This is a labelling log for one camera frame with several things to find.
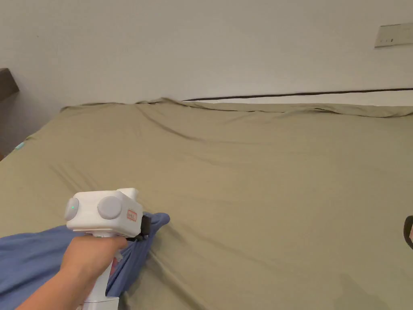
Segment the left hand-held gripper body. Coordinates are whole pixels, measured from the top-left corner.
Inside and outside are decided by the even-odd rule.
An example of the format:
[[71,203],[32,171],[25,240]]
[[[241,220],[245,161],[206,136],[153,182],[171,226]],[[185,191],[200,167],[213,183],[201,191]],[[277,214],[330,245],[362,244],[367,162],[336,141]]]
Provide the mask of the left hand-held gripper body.
[[150,234],[151,219],[137,197],[134,188],[76,193],[67,203],[66,226],[97,238],[119,235],[141,241]]

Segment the person's left hand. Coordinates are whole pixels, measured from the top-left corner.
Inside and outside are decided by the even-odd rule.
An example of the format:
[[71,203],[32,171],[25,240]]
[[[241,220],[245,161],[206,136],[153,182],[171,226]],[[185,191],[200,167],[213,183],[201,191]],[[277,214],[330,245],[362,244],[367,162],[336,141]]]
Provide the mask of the person's left hand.
[[60,270],[77,276],[79,283],[92,286],[126,246],[125,237],[76,237],[63,256]]

